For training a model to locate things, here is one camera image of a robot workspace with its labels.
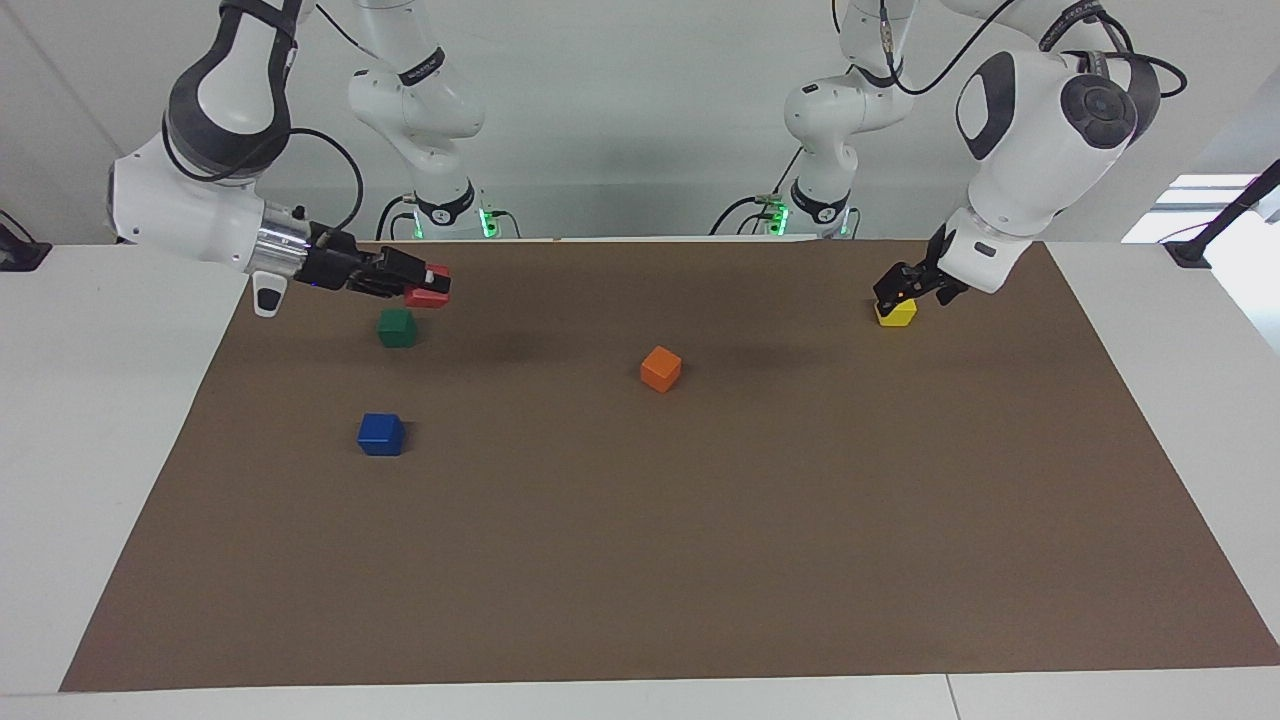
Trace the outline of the red wooden block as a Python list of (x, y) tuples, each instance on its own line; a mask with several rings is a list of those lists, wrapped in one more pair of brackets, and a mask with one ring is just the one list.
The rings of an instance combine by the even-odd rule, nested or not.
[(451, 301), (452, 273), (445, 265), (428, 264), (422, 283), (407, 284), (406, 307), (439, 309)]

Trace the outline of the blue wooden block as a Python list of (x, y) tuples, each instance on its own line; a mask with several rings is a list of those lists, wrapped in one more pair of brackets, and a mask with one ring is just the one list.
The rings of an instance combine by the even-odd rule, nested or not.
[(403, 454), (406, 429), (401, 418), (392, 413), (366, 413), (358, 425), (356, 442), (374, 457), (398, 457)]

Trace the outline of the orange wooden block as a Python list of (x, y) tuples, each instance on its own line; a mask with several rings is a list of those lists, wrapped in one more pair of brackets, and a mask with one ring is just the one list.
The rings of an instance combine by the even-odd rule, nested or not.
[(658, 393), (669, 392), (684, 369), (684, 360), (664, 346), (655, 346), (640, 366), (641, 382)]

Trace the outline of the brown paper table mat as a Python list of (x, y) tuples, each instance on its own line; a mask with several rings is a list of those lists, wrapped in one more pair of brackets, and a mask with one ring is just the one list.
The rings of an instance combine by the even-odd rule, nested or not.
[(1280, 664), (1051, 252), (878, 325), (922, 252), (447, 245), (410, 348), (242, 300), (63, 689)]

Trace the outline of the black table clamp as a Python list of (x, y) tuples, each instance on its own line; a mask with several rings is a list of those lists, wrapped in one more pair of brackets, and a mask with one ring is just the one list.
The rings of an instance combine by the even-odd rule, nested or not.
[(52, 251), (9, 211), (0, 209), (0, 272), (35, 272)]

